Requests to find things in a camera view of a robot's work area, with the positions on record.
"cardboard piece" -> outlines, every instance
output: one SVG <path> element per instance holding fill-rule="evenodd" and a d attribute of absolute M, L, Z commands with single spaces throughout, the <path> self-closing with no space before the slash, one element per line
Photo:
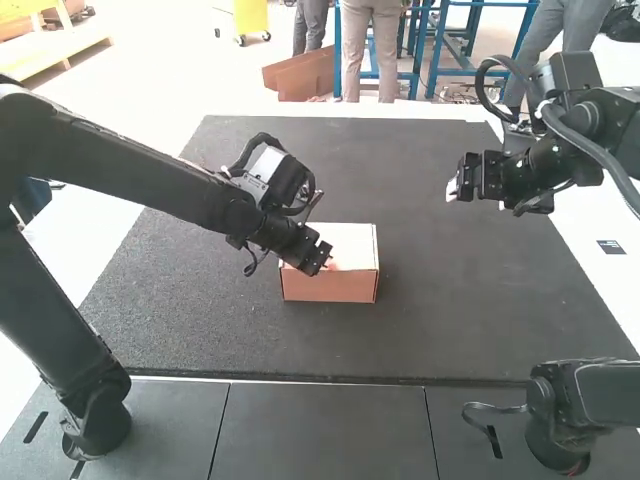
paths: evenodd
<path fill-rule="evenodd" d="M 308 277 L 280 261 L 286 301 L 375 303 L 380 265 L 376 226 L 360 223 L 309 223 L 333 250 L 330 268 Z"/>
<path fill-rule="evenodd" d="M 333 45 L 263 67 L 264 86 L 281 102 L 306 102 L 333 91 Z"/>
<path fill-rule="evenodd" d="M 30 17 L 18 18 L 16 20 L 0 24 L 0 42 L 19 37 L 33 31 L 33 24 Z"/>

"box lid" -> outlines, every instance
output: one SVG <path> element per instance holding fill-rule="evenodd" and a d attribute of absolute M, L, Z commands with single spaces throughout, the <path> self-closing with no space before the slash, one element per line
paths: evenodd
<path fill-rule="evenodd" d="M 333 245 L 332 264 L 338 271 L 378 270 L 378 240 L 376 226 L 370 223 L 314 223 L 320 240 Z M 293 268 L 280 260 L 281 268 Z"/>

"khaki pants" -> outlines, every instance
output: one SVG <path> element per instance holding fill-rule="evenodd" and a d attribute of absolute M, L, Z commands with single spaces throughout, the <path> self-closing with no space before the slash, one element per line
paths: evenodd
<path fill-rule="evenodd" d="M 398 93 L 397 37 L 401 13 L 400 0 L 342 1 L 342 85 L 345 101 L 360 100 L 360 68 L 371 19 L 380 69 L 378 101 L 395 101 Z"/>

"person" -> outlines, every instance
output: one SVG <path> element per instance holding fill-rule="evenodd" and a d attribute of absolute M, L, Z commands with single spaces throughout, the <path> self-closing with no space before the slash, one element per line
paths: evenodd
<path fill-rule="evenodd" d="M 525 74 L 531 73 L 544 52 L 564 30 L 562 50 L 591 49 L 604 18 L 615 0 L 540 0 L 529 31 L 524 37 L 516 62 Z M 518 117 L 525 89 L 510 75 L 504 91 L 504 104 Z"/>
<path fill-rule="evenodd" d="M 333 0 L 298 0 L 293 25 L 293 56 L 322 48 Z"/>
<path fill-rule="evenodd" d="M 403 0 L 342 0 L 342 87 L 346 102 L 360 101 L 360 69 L 369 21 L 380 71 L 378 101 L 393 103 L 398 94 L 398 25 Z"/>

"black robotic arm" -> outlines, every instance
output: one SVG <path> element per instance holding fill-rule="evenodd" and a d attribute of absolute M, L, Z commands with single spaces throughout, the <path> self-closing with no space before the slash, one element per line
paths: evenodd
<path fill-rule="evenodd" d="M 122 401 L 131 381 L 15 225 L 9 209 L 21 176 L 61 180 L 169 213 L 250 244 L 315 275 L 331 245 L 305 222 L 322 197 L 304 165 L 268 134 L 219 173 L 122 137 L 0 78 L 0 331 L 35 364 L 65 407 L 63 450 L 91 460 L 131 427 Z M 266 144 L 249 166 L 256 147 Z"/>
<path fill-rule="evenodd" d="M 530 124 L 488 102 L 484 74 L 502 64 L 524 82 Z M 483 106 L 500 118 L 502 151 L 468 152 L 447 185 L 447 200 L 496 200 L 516 216 L 549 214 L 554 195 L 572 186 L 597 186 L 607 170 L 640 218 L 640 88 L 604 88 L 589 52 L 557 53 L 526 78 L 502 55 L 485 60 L 476 77 Z M 470 402 L 462 417 L 493 443 L 495 432 L 473 410 L 529 413 L 525 439 L 545 467 L 564 476 L 587 470 L 598 437 L 620 427 L 640 427 L 640 362 L 612 358 L 546 362 L 531 370 L 520 407 Z"/>

